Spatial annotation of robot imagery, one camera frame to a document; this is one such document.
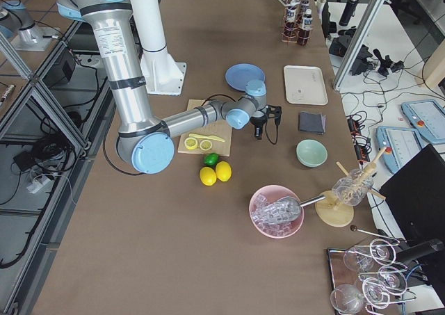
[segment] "white table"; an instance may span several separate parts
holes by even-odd
[[[339,21],[344,6],[344,3],[329,3],[329,9],[331,13],[330,20],[332,22]],[[350,24],[346,27],[337,26],[338,29],[349,29],[352,26],[358,26],[359,20],[365,10],[366,4],[359,4],[357,6],[355,16],[352,17],[352,19],[350,20]],[[408,69],[409,72],[417,76],[421,76],[421,70],[423,66],[422,58],[420,57],[417,50],[414,49],[414,45],[412,44],[410,38],[406,34],[401,23],[398,21],[397,17],[389,6],[384,5],[381,7],[377,18],[373,23],[373,26],[370,28],[369,35],[365,39],[364,44],[369,47],[369,51],[371,53],[373,53],[373,50],[377,48],[380,50],[383,58],[388,54],[394,62],[397,62],[399,60],[404,61],[405,68],[411,67],[410,69]],[[338,70],[342,58],[331,55],[330,59],[331,64],[334,67],[334,71]],[[397,87],[397,90],[388,91],[385,93],[386,100],[391,101],[387,104],[387,108],[383,112],[382,122],[376,125],[373,125],[374,121],[372,120],[364,123],[365,128],[362,130],[362,134],[371,138],[371,144],[373,148],[373,151],[370,155],[371,159],[375,156],[378,150],[375,139],[375,130],[378,126],[411,127],[405,115],[401,111],[400,105],[402,102],[433,98],[436,99],[441,106],[445,105],[443,99],[437,98],[435,94],[427,89],[425,86],[416,86],[419,84],[420,81],[416,81],[416,78],[414,76],[406,72],[390,72],[388,78],[382,81],[384,77],[378,74],[376,70],[373,70],[367,74],[367,77],[368,79],[365,79],[363,74],[357,76],[349,74],[344,79],[340,89],[340,93],[343,95],[343,107],[345,115],[350,115],[351,113],[364,110],[368,113],[369,119],[376,121],[381,120],[380,112],[384,108],[378,108],[376,106],[378,104],[385,103],[385,99],[382,95],[366,93],[363,97],[363,95],[352,95],[348,94],[348,92],[361,93],[365,90],[377,90],[381,93],[379,85],[372,80],[381,81],[381,86],[384,90],[392,90]],[[430,88],[432,88],[437,94],[443,97],[443,94],[438,87]],[[397,97],[405,91],[409,91],[410,94],[404,93],[400,97]],[[436,145],[435,147],[438,152],[445,152],[445,145]],[[383,185],[390,177],[390,171],[386,168],[383,161],[380,160],[378,162],[377,175],[374,177],[375,187],[379,189],[381,185]],[[381,201],[378,198],[376,198],[376,200],[377,203],[380,203]],[[375,205],[374,199],[371,195],[369,195],[369,204],[371,206]],[[388,235],[392,233],[395,237],[403,237],[403,234],[400,231],[396,221],[394,220],[386,202],[379,205],[378,208],[373,209],[373,218],[375,226],[386,231]],[[411,290],[417,294],[418,298],[416,301],[408,302],[406,304],[407,313],[443,307],[442,302],[440,301],[439,297],[432,287],[416,286],[414,288],[411,288]]]

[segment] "green bowl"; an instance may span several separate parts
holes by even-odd
[[[307,167],[318,167],[327,160],[327,150],[317,140],[303,140],[297,145],[297,158]]]

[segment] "yellow knife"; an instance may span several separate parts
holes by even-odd
[[[189,133],[188,136],[191,136],[192,138],[209,139],[225,143],[225,139],[220,138],[219,136],[203,136],[202,134],[196,134],[196,133]]]

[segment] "pink bowl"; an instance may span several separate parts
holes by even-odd
[[[291,230],[288,231],[285,235],[283,236],[276,236],[276,235],[272,235],[267,233],[264,229],[260,228],[260,226],[258,226],[255,221],[253,221],[252,219],[252,212],[254,212],[257,209],[257,206],[255,204],[255,200],[256,198],[262,194],[264,197],[266,197],[267,202],[275,202],[283,197],[289,196],[289,197],[294,197],[295,199],[297,199],[297,201],[300,201],[300,199],[298,199],[297,195],[292,192],[291,190],[289,190],[288,188],[285,188],[284,186],[280,186],[280,185],[267,185],[264,186],[262,188],[260,188],[257,192],[254,193],[254,195],[252,196],[252,198],[250,199],[250,203],[249,203],[249,214],[250,214],[250,220],[252,220],[253,225],[259,230],[260,233],[271,237],[272,239],[283,239],[285,237],[289,237],[290,235],[294,235],[300,228],[301,225],[303,224],[303,220],[305,219],[305,210],[303,208],[301,208],[301,214],[300,216],[291,222]]]

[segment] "blue plate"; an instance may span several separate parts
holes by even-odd
[[[225,73],[225,80],[233,89],[245,91],[245,85],[251,80],[264,82],[266,75],[261,68],[249,63],[231,66]]]

